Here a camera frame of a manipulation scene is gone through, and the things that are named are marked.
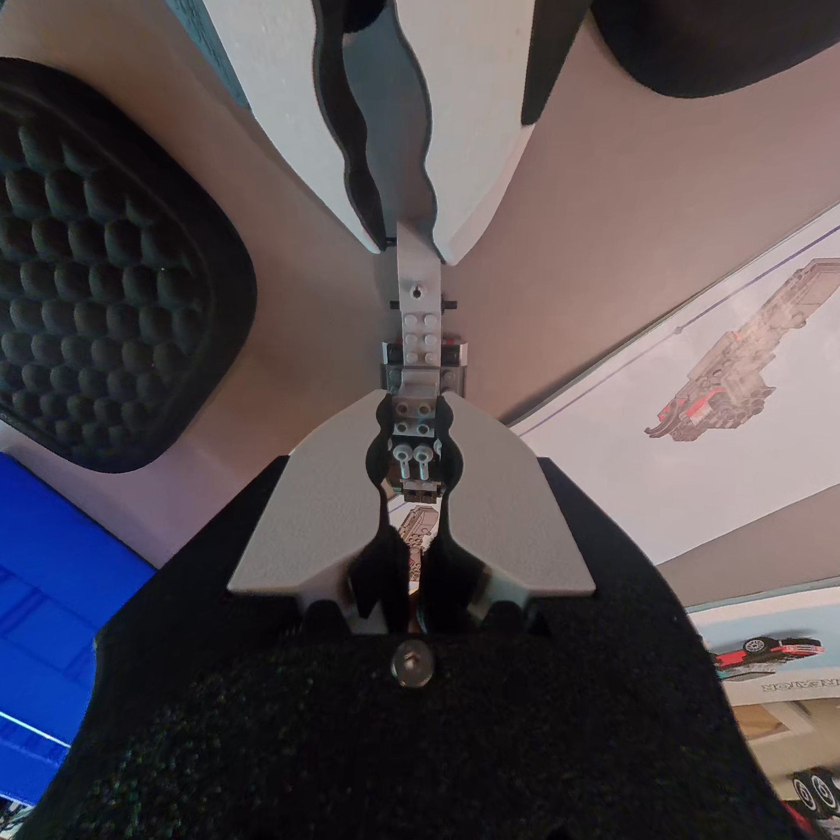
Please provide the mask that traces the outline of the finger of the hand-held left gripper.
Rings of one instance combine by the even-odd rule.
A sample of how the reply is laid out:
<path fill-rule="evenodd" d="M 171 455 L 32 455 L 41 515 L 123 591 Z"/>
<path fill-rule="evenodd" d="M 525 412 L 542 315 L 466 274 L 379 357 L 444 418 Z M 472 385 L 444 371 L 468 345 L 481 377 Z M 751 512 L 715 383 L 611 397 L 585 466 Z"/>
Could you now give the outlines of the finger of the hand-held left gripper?
<path fill-rule="evenodd" d="M 248 105 L 291 169 L 372 253 L 387 247 L 368 132 L 343 62 L 347 2 L 205 6 Z"/>
<path fill-rule="evenodd" d="M 529 142 L 522 124 L 533 1 L 398 1 L 430 112 L 433 240 L 457 264 L 486 232 Z"/>

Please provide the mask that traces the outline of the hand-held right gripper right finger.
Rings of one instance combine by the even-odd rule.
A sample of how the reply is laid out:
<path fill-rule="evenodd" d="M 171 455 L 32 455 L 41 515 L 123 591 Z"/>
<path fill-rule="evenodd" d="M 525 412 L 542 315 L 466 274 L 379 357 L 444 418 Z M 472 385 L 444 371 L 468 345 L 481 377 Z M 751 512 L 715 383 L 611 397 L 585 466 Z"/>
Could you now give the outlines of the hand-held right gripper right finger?
<path fill-rule="evenodd" d="M 453 634 L 499 602 L 590 597 L 595 583 L 537 456 L 454 392 L 438 401 L 446 491 L 424 559 L 420 625 Z"/>

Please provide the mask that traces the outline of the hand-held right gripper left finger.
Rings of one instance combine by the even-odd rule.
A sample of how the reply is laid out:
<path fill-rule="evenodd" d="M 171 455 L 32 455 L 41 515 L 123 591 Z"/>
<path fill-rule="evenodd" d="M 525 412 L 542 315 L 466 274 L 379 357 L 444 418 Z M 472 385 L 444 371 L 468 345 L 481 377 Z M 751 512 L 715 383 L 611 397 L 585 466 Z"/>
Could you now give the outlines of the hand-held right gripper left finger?
<path fill-rule="evenodd" d="M 392 399 L 371 392 L 290 454 L 228 590 L 339 608 L 355 632 L 407 630 L 407 546 L 390 523 Z"/>

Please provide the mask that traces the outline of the grey toy brick window frame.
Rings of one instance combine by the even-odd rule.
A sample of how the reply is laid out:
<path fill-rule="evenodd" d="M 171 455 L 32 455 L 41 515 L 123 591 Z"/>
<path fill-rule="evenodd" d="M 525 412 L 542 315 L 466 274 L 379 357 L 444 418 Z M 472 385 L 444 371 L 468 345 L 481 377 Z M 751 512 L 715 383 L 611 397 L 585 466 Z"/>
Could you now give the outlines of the grey toy brick window frame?
<path fill-rule="evenodd" d="M 436 437 L 436 401 L 394 395 L 392 402 L 393 428 L 396 437 Z"/>

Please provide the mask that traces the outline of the grey toy brick slope panel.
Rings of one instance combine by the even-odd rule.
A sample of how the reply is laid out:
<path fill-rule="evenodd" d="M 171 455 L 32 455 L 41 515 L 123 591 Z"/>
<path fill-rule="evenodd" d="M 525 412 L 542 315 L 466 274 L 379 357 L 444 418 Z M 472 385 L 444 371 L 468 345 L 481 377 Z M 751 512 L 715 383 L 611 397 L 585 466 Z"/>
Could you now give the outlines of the grey toy brick slope panel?
<path fill-rule="evenodd" d="M 403 366 L 400 387 L 396 393 L 403 401 L 436 403 L 441 370 L 438 367 Z"/>

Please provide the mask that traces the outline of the toy brick truck model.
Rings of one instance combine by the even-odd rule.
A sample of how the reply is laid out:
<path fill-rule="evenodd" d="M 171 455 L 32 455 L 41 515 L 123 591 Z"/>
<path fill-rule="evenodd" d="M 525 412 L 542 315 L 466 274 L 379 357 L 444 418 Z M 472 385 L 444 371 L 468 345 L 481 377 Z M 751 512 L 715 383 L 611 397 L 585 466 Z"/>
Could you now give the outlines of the toy brick truck model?
<path fill-rule="evenodd" d="M 397 298 L 390 306 L 399 315 L 400 326 L 396 337 L 382 345 L 381 385 L 393 402 L 403 366 L 438 367 L 441 375 L 437 411 L 442 394 L 456 392 L 463 396 L 466 390 L 468 345 L 446 333 L 443 325 L 445 313 L 456 310 L 457 302 L 445 298 L 442 262 L 413 227 L 399 223 L 390 244 L 395 248 L 397 281 Z M 433 440 L 437 438 L 436 426 Z"/>

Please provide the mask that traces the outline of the step-page instruction booklet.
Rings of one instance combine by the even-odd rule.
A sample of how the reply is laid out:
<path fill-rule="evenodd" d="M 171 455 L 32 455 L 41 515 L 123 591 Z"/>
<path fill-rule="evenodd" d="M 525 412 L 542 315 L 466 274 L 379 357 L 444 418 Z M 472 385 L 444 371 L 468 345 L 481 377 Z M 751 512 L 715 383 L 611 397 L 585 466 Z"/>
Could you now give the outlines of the step-page instruction booklet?
<path fill-rule="evenodd" d="M 512 430 L 688 604 L 838 577 L 838 204 Z"/>

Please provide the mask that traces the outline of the large blue plastic bin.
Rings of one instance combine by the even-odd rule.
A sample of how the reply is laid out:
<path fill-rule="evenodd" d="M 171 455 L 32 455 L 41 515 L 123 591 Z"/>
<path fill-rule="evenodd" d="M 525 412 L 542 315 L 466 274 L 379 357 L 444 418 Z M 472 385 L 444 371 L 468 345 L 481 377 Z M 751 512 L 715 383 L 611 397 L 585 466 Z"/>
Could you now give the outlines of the large blue plastic bin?
<path fill-rule="evenodd" d="M 34 805 L 77 735 L 95 636 L 152 565 L 1 456 L 1 793 Z"/>

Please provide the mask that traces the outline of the car-cover instruction booklet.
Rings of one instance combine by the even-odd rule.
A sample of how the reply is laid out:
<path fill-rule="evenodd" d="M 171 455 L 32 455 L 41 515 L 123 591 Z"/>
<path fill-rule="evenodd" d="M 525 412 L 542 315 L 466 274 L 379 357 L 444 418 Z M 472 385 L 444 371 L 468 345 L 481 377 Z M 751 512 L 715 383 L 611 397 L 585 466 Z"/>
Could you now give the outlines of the car-cover instruction booklet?
<path fill-rule="evenodd" d="M 688 610 L 733 707 L 839 697 L 838 578 Z"/>

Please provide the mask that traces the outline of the toy brick set box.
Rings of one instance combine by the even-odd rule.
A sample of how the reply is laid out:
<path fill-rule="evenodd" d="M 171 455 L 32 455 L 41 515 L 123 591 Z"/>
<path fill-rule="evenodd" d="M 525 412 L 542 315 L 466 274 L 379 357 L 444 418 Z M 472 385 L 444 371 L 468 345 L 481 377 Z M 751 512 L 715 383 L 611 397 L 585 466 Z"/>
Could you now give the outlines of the toy brick set box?
<path fill-rule="evenodd" d="M 808 838 L 839 838 L 839 699 L 732 708 L 752 756 Z"/>

